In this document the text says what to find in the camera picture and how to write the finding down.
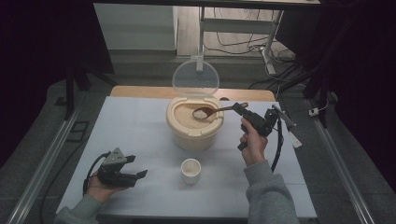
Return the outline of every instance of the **robotic hand controller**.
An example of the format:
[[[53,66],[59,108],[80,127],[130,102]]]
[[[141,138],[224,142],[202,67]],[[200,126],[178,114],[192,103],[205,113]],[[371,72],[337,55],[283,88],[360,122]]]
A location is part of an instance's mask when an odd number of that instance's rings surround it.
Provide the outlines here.
[[[138,179],[146,176],[147,170],[137,173],[136,175],[122,174],[120,170],[126,163],[134,161],[135,156],[125,157],[120,149],[117,147],[112,152],[102,154],[93,163],[90,171],[87,174],[87,178],[84,180],[83,194],[88,189],[88,183],[91,177],[91,172],[95,164],[102,158],[105,160],[99,167],[97,177],[100,182],[110,187],[121,187],[121,188],[133,188]]]
[[[259,133],[259,135],[267,137],[271,131],[273,130],[276,120],[279,118],[278,114],[274,109],[267,109],[264,118],[256,113],[251,112],[250,110],[245,109],[240,104],[235,103],[233,105],[233,110],[247,119],[254,129]],[[248,133],[247,128],[241,124],[241,129]],[[245,147],[248,146],[248,143],[241,143],[238,146],[239,150],[243,150]]]

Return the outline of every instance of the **wooden table edge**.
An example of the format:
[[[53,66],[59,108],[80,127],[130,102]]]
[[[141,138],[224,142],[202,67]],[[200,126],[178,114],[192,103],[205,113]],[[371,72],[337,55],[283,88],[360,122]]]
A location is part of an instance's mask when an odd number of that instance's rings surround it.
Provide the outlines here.
[[[172,99],[178,94],[172,87],[116,86],[110,96]],[[213,96],[220,100],[226,98],[230,101],[275,101],[274,94],[264,90],[218,89]]]

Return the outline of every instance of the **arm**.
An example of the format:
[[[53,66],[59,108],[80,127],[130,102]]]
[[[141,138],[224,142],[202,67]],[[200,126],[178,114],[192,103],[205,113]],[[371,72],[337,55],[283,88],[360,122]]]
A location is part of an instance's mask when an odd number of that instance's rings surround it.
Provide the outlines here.
[[[105,203],[113,193],[125,188],[111,188],[103,185],[93,174],[87,189],[87,194],[73,208],[64,207],[59,211],[54,224],[96,224],[96,215],[102,204]]]
[[[240,140],[247,141],[242,157],[247,165],[244,171],[249,183],[248,223],[299,223],[282,175],[274,175],[264,157],[268,140],[259,136],[247,120],[242,119],[242,124],[247,128]]]

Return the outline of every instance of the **gray sleeve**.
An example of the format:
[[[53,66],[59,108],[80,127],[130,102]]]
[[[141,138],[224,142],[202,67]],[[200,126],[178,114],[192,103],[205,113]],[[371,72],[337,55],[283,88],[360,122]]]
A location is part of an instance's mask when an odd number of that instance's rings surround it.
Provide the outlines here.
[[[95,220],[95,218],[101,206],[101,203],[96,201],[90,195],[86,194],[73,209],[70,210],[68,207],[62,208],[53,223],[97,224],[98,222]]]
[[[268,161],[247,167],[248,223],[299,223],[294,202],[282,175],[274,175]]]

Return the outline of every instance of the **metal frame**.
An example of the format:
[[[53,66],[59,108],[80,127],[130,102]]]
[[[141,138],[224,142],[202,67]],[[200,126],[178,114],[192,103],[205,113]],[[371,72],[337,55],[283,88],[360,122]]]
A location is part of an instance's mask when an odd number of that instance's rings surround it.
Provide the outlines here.
[[[269,52],[274,41],[277,27],[279,26],[283,10],[277,11],[273,21],[246,21],[230,19],[206,19],[205,7],[201,7],[200,35],[198,45],[198,59],[204,59],[204,32],[238,33],[238,34],[258,34],[268,35],[267,43],[261,54],[265,62],[266,70],[270,76],[275,75],[276,71],[272,64]],[[197,65],[197,71],[202,71],[201,66]]]
[[[312,107],[308,101],[305,101],[305,103],[309,107]],[[315,119],[315,126],[317,127],[318,133],[327,151],[329,152],[329,156],[332,159],[332,163],[334,164],[335,170],[337,171],[341,181],[344,184],[346,193],[349,195],[350,200],[353,206],[355,207],[356,214],[361,220],[361,223],[374,224],[375,220],[373,218],[373,215],[371,214],[366,201],[361,195],[361,191],[359,190],[358,186],[356,186],[352,178],[352,175],[347,169],[347,165],[345,164],[342,155],[340,154],[337,146],[332,140],[332,136],[330,135],[329,131],[322,126],[319,119]]]
[[[58,157],[62,146],[64,145],[64,141],[66,140],[67,135],[73,127],[73,124],[79,114],[80,108],[85,102],[86,95],[87,93],[84,92],[78,106],[70,115],[70,119],[64,120],[60,129],[55,134],[55,137],[50,143],[49,148],[47,149],[47,152],[43,157],[43,160],[40,162],[37,169],[35,170],[34,175],[32,176],[29,184],[26,186],[26,189],[24,190],[14,210],[12,211],[7,223],[23,223],[26,219],[31,207],[33,206],[33,203],[35,202],[35,198],[43,187],[44,182],[46,181],[47,176],[50,173],[50,169],[52,168],[53,163],[55,163],[55,160]]]
[[[257,0],[93,0],[93,3],[153,5],[153,6],[180,6],[180,7],[231,7],[272,10],[331,10],[335,8],[351,8],[355,2],[340,5],[336,2],[325,4],[287,3]]]

